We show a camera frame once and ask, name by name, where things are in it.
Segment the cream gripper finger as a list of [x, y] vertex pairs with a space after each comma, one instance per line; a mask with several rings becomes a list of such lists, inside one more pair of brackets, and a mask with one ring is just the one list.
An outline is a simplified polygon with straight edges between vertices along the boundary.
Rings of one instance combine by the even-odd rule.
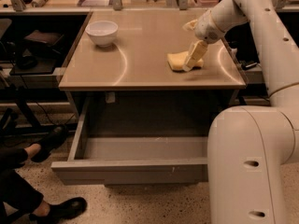
[[189, 72], [195, 67], [197, 62], [206, 54], [207, 47], [208, 43], [203, 40], [191, 43], [182, 66], [185, 72]]
[[185, 31], [194, 31], [197, 25], [197, 20], [188, 21], [182, 26]]

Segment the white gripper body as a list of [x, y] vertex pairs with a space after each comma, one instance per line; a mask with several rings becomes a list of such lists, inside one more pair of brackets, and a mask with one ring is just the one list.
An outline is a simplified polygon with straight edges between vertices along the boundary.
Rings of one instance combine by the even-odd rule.
[[223, 32], [213, 21], [210, 10], [197, 20], [194, 33], [199, 40], [203, 40], [208, 44], [218, 42], [225, 35], [225, 32]]

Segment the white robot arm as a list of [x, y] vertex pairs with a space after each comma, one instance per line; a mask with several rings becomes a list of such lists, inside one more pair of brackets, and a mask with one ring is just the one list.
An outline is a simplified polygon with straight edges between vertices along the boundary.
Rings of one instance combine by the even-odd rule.
[[278, 0], [221, 0], [186, 24], [213, 44], [248, 23], [270, 104], [227, 108], [207, 139], [211, 224], [288, 224], [280, 167], [299, 159], [299, 48]]

